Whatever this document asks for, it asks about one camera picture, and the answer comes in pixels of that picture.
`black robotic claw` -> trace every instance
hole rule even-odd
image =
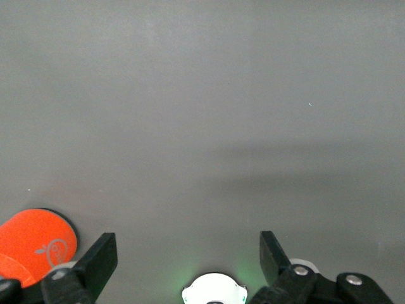
[[[336,282],[303,265],[291,265],[272,231],[260,235],[260,265],[269,287],[249,304],[393,304],[364,274],[339,274]]]
[[[118,264],[114,233],[104,233],[72,269],[50,272],[21,288],[18,280],[0,281],[0,304],[93,304]]]

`silver screw head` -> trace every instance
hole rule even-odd
[[[11,282],[6,281],[6,282],[1,282],[0,281],[0,292],[8,289],[11,286]]]
[[[61,279],[62,277],[64,277],[65,276],[65,274],[66,274],[66,272],[65,271],[63,271],[63,270],[58,270],[57,272],[55,272],[53,275],[52,275],[52,280],[59,280],[59,279]]]
[[[299,276],[306,276],[308,274],[308,270],[302,266],[297,266],[294,268],[294,271]]]
[[[362,285],[362,283],[363,283],[363,281],[359,277],[357,277],[357,276],[355,276],[353,274],[349,274],[346,277],[346,281],[349,282],[352,285],[357,285],[357,286]]]

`white component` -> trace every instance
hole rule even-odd
[[[244,304],[246,288],[225,274],[204,274],[182,293],[184,304]]]
[[[57,266],[54,266],[50,271],[48,271],[48,273],[46,275],[48,275],[50,272],[52,272],[52,271],[54,271],[56,269],[73,268],[73,266],[75,266],[76,263],[77,263],[77,261],[70,261],[70,262],[59,264]]]
[[[310,269],[312,269],[313,272],[315,272],[316,274],[319,274],[318,268],[316,268],[316,266],[315,266],[312,262],[310,262],[310,261],[301,260],[300,258],[291,258],[291,259],[290,259],[290,263],[291,263],[292,265],[300,264],[300,265],[307,266],[307,267],[309,267]]]

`logo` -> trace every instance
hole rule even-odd
[[[51,267],[62,264],[68,254],[68,245],[62,239],[54,239],[48,246],[42,245],[42,248],[35,251],[36,254],[46,254],[46,258]]]

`orange object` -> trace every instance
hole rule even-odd
[[[40,281],[76,253],[77,235],[61,215],[46,209],[17,213],[0,226],[0,276],[22,287]]]

